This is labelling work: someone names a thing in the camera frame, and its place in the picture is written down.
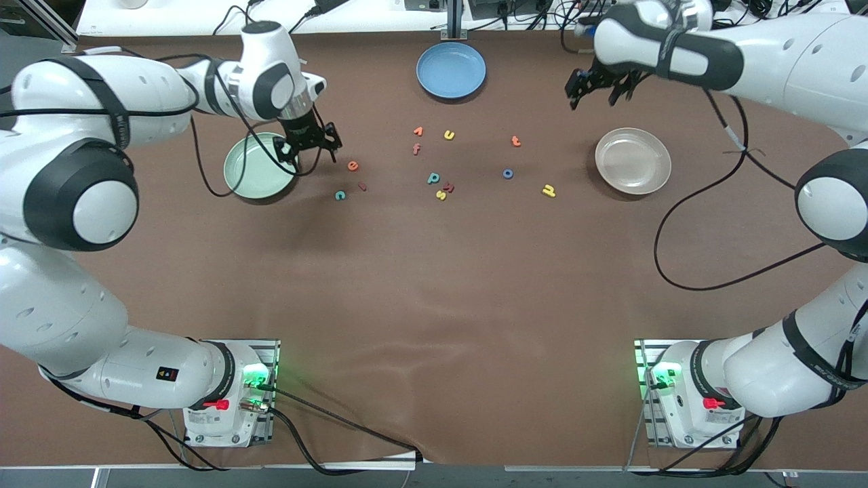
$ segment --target black label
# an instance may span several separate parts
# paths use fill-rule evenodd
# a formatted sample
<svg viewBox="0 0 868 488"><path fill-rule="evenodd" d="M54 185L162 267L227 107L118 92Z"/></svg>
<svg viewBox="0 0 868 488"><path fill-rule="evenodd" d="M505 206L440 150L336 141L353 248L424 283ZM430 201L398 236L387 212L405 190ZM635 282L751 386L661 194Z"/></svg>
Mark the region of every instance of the black label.
<svg viewBox="0 0 868 488"><path fill-rule="evenodd" d="M163 381L175 381L178 379L178 370L173 367L160 366L160 369L157 370L157 379L162 379Z"/></svg>

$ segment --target blue plate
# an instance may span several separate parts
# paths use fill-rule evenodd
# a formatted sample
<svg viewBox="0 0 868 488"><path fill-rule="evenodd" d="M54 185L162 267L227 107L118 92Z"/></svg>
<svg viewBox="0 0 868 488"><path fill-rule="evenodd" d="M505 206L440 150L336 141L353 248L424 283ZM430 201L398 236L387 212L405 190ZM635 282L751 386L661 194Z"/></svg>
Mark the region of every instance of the blue plate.
<svg viewBox="0 0 868 488"><path fill-rule="evenodd" d="M463 43L440 43L419 57L416 77L428 93L441 98L470 95L485 81L485 61Z"/></svg>

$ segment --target brown table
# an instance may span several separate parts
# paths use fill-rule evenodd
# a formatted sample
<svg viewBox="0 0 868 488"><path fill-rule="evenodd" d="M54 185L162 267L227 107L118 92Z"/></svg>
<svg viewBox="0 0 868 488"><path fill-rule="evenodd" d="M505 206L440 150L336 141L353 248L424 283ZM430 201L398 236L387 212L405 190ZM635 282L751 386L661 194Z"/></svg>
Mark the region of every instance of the brown table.
<svg viewBox="0 0 868 488"><path fill-rule="evenodd" d="M651 254L659 219L736 160L722 154L733 144L702 93L649 79L632 102L610 108L601 92L572 112L563 84L589 56L564 53L550 33L478 33L470 44L485 57L488 81L472 100L444 104L419 88L414 70L435 38L298 36L306 70L329 82L318 105L343 136L338 164L323 162L282 199L253 205L207 193L189 133L131 150L138 223L122 244L80 261L137 326L281 338L283 387L417 445L431 461L586 466L626 461L640 405L634 339L728 337L770 325L851 265L824 249L719 292L668 286ZM148 56L240 54L238 38L128 46ZM737 126L729 101L720 102ZM844 147L809 122L752 103L747 111L751 146L789 181ZM219 184L244 129L227 118L196 120ZM422 139L412 134L420 125ZM667 145L673 173L661 191L627 198L595 172L596 142L619 127L647 129ZM350 160L357 173L346 170ZM515 178L505 181L504 168ZM446 201L425 183L430 172L455 185ZM555 199L541 194L544 184ZM334 200L338 190L345 201ZM792 193L745 167L673 216L661 261L675 279L704 285L813 243ZM74 404L8 350L0 361L4 465L171 462L143 425ZM757 466L868 469L864 398L855 392L833 410L793 415ZM398 452L280 407L320 460ZM673 454L640 444L634 462ZM208 455L225 465L302 461L280 427L269 446Z"/></svg>

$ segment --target green plate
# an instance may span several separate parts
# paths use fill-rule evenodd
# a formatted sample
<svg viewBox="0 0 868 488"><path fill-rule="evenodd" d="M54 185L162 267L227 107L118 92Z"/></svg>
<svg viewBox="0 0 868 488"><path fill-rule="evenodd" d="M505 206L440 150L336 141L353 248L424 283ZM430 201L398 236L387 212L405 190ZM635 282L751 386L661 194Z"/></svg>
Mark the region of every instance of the green plate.
<svg viewBox="0 0 868 488"><path fill-rule="evenodd" d="M272 143L274 137L282 137L274 132L260 132L257 134L262 144L268 149L268 153L251 135L247 136L247 161L244 160L244 139L238 141L223 164L223 177L226 184L235 190L235 193L245 198L266 198L277 194L293 180L294 176L280 170L269 154L277 159ZM293 167L282 162L280 166L293 171Z"/></svg>

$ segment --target red button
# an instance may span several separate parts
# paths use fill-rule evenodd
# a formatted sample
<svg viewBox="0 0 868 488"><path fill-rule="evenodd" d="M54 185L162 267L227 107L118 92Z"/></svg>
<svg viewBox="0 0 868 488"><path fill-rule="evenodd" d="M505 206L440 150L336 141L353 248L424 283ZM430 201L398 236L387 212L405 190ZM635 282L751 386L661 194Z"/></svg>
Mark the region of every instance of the red button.
<svg viewBox="0 0 868 488"><path fill-rule="evenodd" d="M708 410L712 410L714 408L717 408L719 406L724 406L726 404L727 404L726 402L722 402L718 399L702 399L702 406L704 406Z"/></svg>
<svg viewBox="0 0 868 488"><path fill-rule="evenodd" d="M229 410L229 400L221 399L217 401L207 401L202 406L213 406L217 410Z"/></svg>

